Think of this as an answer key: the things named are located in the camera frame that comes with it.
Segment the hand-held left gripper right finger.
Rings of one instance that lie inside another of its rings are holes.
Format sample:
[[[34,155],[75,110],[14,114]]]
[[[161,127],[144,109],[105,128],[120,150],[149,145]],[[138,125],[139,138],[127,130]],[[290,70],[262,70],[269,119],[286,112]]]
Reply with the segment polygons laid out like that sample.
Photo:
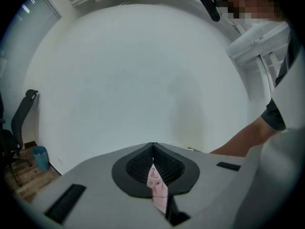
[[[159,152],[184,164],[184,172],[168,185],[181,229],[232,229],[249,188],[249,157],[188,151],[167,144],[153,145],[154,164]]]

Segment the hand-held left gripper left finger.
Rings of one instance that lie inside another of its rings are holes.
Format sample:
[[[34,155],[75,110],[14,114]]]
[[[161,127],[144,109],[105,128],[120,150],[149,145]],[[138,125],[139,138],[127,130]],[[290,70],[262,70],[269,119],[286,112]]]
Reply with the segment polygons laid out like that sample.
[[[80,184],[86,189],[63,223],[67,229],[171,228],[151,199],[130,197],[113,181],[113,164],[143,146],[130,146],[83,161],[48,185],[32,205],[44,213],[71,184]]]

